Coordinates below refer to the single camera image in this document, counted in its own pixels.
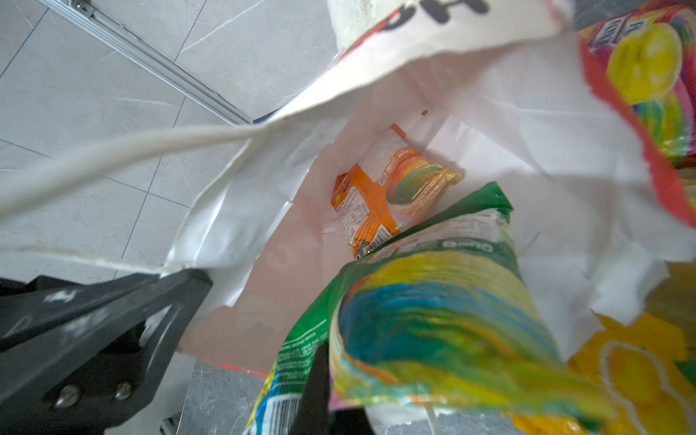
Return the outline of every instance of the dark gray surface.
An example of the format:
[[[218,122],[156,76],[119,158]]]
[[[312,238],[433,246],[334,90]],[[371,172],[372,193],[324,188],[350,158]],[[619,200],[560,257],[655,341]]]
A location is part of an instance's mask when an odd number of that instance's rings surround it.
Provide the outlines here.
[[[644,0],[576,0],[576,29],[628,12]],[[212,367],[198,361],[184,403],[179,435],[239,435],[249,419],[263,379]],[[499,414],[458,413],[440,416],[443,435],[522,434]],[[375,430],[377,435],[430,435],[427,421]]]

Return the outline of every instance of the barcode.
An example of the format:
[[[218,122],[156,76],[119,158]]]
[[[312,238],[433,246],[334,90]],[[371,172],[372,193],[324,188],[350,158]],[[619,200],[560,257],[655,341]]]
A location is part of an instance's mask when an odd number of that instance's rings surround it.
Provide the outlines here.
[[[283,394],[268,399],[262,435],[287,435],[295,421],[301,394]]]
[[[372,240],[372,243],[367,245],[365,248],[365,253],[363,255],[367,255],[371,252],[373,252],[375,249],[379,248],[384,242],[387,240],[391,239],[392,235],[387,230],[384,228],[383,225],[379,226],[379,229],[377,230],[377,234],[374,236],[374,240]]]

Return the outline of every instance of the snack bag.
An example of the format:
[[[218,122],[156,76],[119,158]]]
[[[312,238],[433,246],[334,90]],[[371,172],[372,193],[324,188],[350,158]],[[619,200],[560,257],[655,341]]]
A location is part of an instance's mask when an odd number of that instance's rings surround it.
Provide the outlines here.
[[[696,13],[653,2],[580,31],[609,80],[677,167],[696,165]]]
[[[372,151],[336,179],[331,205],[343,223],[353,256],[360,258],[427,216],[461,174],[410,147],[396,125]]]
[[[291,427],[315,350],[326,340],[332,410],[613,416],[602,387],[572,374],[558,356],[520,277],[511,211],[489,183],[345,265],[285,339],[247,434],[287,433],[278,424]]]
[[[597,333],[571,359],[570,368],[607,388],[619,417],[601,435],[691,435],[696,433],[694,387],[675,364],[687,358],[684,332],[643,314],[632,325],[600,316]],[[529,435],[589,435],[575,420],[513,416]]]

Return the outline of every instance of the screw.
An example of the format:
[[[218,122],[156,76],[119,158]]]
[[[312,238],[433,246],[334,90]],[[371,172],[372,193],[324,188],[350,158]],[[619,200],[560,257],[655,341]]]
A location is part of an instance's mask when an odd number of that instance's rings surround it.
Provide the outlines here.
[[[80,389],[74,385],[66,385],[58,394],[58,399],[53,406],[59,409],[70,408],[72,405],[77,403],[79,398]]]
[[[113,398],[119,402],[122,402],[128,397],[131,397],[131,394],[133,394],[133,386],[130,384],[130,382],[123,381],[118,384],[118,387],[116,387],[116,394],[113,395]]]

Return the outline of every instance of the red bag edge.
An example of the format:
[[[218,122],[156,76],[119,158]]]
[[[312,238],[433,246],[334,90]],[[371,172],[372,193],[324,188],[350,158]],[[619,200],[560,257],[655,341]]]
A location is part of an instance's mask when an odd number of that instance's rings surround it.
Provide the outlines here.
[[[578,48],[583,62],[585,81],[590,86],[592,94],[609,104],[640,138],[643,145],[643,159],[648,165],[652,187],[658,201],[672,216],[696,228],[696,216],[689,208],[686,190],[677,170],[660,153],[633,110],[621,99],[609,82],[604,68],[587,47],[587,42],[580,36],[578,36]]]

